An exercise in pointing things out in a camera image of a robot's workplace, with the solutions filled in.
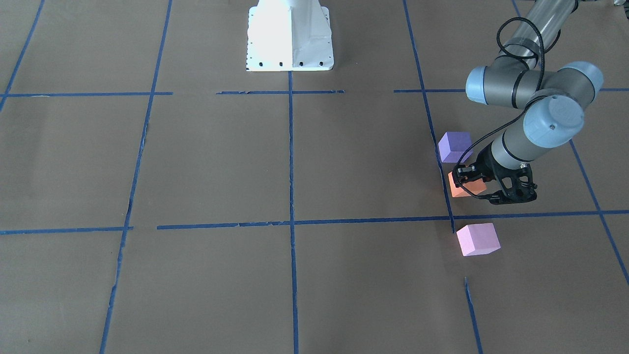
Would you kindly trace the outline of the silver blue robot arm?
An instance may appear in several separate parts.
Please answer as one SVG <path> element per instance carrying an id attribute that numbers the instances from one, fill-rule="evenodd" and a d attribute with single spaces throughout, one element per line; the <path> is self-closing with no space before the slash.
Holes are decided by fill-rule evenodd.
<path id="1" fill-rule="evenodd" d="M 470 101 L 512 107 L 521 114 L 494 130 L 496 139 L 469 165 L 458 162 L 452 181 L 470 196 L 494 205 L 537 199 L 530 164 L 568 143 L 584 126 L 584 111 L 595 101 L 604 77 L 589 62 L 571 62 L 547 72 L 546 54 L 560 37 L 577 0 L 538 0 L 519 22 L 510 40 L 501 42 L 490 66 L 474 68 L 466 81 Z"/>

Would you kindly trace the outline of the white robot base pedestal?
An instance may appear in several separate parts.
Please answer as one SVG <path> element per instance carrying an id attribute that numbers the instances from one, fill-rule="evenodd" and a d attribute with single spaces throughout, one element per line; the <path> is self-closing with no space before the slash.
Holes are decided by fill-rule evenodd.
<path id="1" fill-rule="evenodd" d="M 247 71 L 320 71 L 334 66 L 330 11 L 318 0 L 259 0 L 250 7 Z"/>

